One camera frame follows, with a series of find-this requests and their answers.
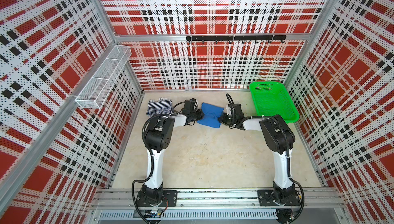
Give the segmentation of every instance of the perforated pegboard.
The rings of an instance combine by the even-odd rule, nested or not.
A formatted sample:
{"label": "perforated pegboard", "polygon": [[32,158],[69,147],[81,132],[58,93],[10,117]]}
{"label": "perforated pegboard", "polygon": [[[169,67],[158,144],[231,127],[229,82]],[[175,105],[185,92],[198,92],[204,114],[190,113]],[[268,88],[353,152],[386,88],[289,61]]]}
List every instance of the perforated pegboard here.
{"label": "perforated pegboard", "polygon": [[101,109],[77,108],[0,223],[82,224],[96,189],[109,183],[138,97],[122,70]]}
{"label": "perforated pegboard", "polygon": [[355,223],[394,221],[394,0],[339,0],[289,92]]}
{"label": "perforated pegboard", "polygon": [[108,45],[90,0],[0,0],[0,181]]}
{"label": "perforated pegboard", "polygon": [[101,0],[119,35],[304,33],[326,1]]}
{"label": "perforated pegboard", "polygon": [[283,82],[304,42],[129,42],[143,89],[248,88]]}

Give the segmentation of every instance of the black and white striped fabric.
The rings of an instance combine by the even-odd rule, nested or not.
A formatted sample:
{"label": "black and white striped fabric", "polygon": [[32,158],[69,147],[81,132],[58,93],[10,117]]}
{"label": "black and white striped fabric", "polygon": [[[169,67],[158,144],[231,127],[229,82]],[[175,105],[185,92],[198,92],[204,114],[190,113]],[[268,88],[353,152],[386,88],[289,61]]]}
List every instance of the black and white striped fabric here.
{"label": "black and white striped fabric", "polygon": [[158,101],[150,99],[148,101],[147,115],[152,117],[154,114],[174,113],[172,101],[168,98],[159,98]]}

